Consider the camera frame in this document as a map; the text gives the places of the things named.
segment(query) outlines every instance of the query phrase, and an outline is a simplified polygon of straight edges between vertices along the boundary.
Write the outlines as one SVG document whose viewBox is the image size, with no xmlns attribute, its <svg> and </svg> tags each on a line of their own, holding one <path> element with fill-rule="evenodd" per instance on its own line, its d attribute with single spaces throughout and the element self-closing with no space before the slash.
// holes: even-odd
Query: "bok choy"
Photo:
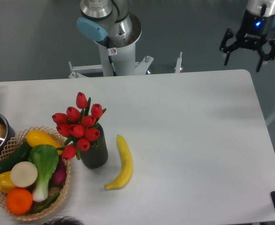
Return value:
<svg viewBox="0 0 275 225">
<path fill-rule="evenodd" d="M 49 180 L 58 164 L 58 152 L 52 145 L 41 144 L 32 148 L 28 161 L 38 169 L 38 177 L 32 191 L 33 201 L 42 202 L 49 194 Z"/>
</svg>

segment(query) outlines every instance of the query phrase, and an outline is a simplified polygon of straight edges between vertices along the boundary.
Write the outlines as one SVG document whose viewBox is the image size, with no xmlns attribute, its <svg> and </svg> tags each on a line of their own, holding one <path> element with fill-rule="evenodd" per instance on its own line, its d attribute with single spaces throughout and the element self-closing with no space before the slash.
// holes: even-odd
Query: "yellow bell pepper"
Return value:
<svg viewBox="0 0 275 225">
<path fill-rule="evenodd" d="M 10 171 L 0 174 L 0 191 L 8 194 L 11 190 L 17 188 L 10 179 Z"/>
<path fill-rule="evenodd" d="M 42 130 L 31 130 L 26 135 L 26 140 L 31 147 L 35 147 L 40 144 L 49 144 L 56 148 L 60 148 L 61 145 L 55 141 L 49 134 Z M 62 150 L 58 150 L 58 155 L 62 154 Z"/>
</svg>

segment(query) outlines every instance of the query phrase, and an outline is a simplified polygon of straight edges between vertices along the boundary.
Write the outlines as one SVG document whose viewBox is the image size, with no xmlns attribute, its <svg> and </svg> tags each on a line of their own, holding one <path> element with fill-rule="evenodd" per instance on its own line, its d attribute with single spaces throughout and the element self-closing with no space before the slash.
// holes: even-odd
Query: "blue light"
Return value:
<svg viewBox="0 0 275 225">
<path fill-rule="evenodd" d="M 258 21 L 258 22 L 255 24 L 255 26 L 256 26 L 256 27 L 259 27 L 260 24 L 261 24 L 261 21 Z"/>
</svg>

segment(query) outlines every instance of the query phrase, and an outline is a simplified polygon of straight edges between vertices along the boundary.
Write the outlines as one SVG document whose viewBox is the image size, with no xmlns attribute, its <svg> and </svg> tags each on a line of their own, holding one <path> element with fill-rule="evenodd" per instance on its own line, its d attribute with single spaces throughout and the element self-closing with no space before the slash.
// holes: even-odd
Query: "red radish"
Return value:
<svg viewBox="0 0 275 225">
<path fill-rule="evenodd" d="M 52 180 L 56 184 L 62 184 L 67 177 L 67 169 L 61 157 L 59 157 L 56 171 L 52 176 Z"/>
</svg>

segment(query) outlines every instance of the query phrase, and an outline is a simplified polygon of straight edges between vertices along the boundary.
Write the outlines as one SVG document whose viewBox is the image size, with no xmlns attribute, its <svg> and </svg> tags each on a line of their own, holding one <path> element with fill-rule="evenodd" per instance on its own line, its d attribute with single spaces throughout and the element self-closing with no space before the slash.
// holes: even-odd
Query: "red tulip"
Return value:
<svg viewBox="0 0 275 225">
<path fill-rule="evenodd" d="M 81 124 L 85 127 L 85 128 L 90 128 L 91 126 L 93 126 L 96 122 L 96 118 L 93 115 L 89 115 L 89 116 L 84 116 L 81 119 Z"/>
<path fill-rule="evenodd" d="M 74 145 L 67 145 L 62 153 L 65 160 L 71 160 L 76 155 L 76 148 Z"/>
<path fill-rule="evenodd" d="M 68 107 L 68 109 L 67 109 L 67 115 L 68 115 L 69 120 L 73 123 L 78 122 L 78 120 L 80 120 L 80 118 L 81 118 L 81 114 L 78 111 L 78 109 L 71 107 L 71 106 Z"/>
<path fill-rule="evenodd" d="M 90 148 L 90 142 L 85 139 L 85 138 L 80 138 L 78 142 L 76 143 L 76 146 L 81 150 L 81 151 L 86 151 Z"/>
<path fill-rule="evenodd" d="M 100 104 L 93 104 L 92 109 L 91 109 L 91 113 L 94 117 L 100 118 L 103 114 L 102 106 Z"/>
<path fill-rule="evenodd" d="M 67 124 L 67 123 L 59 124 L 56 127 L 58 133 L 60 133 L 64 137 L 69 137 L 70 136 L 69 128 L 70 128 L 70 124 Z"/>
<path fill-rule="evenodd" d="M 84 93 L 78 92 L 76 98 L 76 105 L 79 109 L 85 109 L 87 107 L 88 103 Z"/>
<path fill-rule="evenodd" d="M 85 131 L 85 138 L 90 142 L 95 141 L 100 136 L 100 131 L 95 128 L 90 128 Z"/>
<path fill-rule="evenodd" d="M 85 128 L 82 125 L 79 124 L 72 124 L 70 125 L 70 134 L 74 137 L 80 138 L 84 136 Z"/>
<path fill-rule="evenodd" d="M 52 119 L 55 123 L 62 124 L 65 123 L 69 118 L 67 114 L 58 112 L 52 116 Z"/>
</svg>

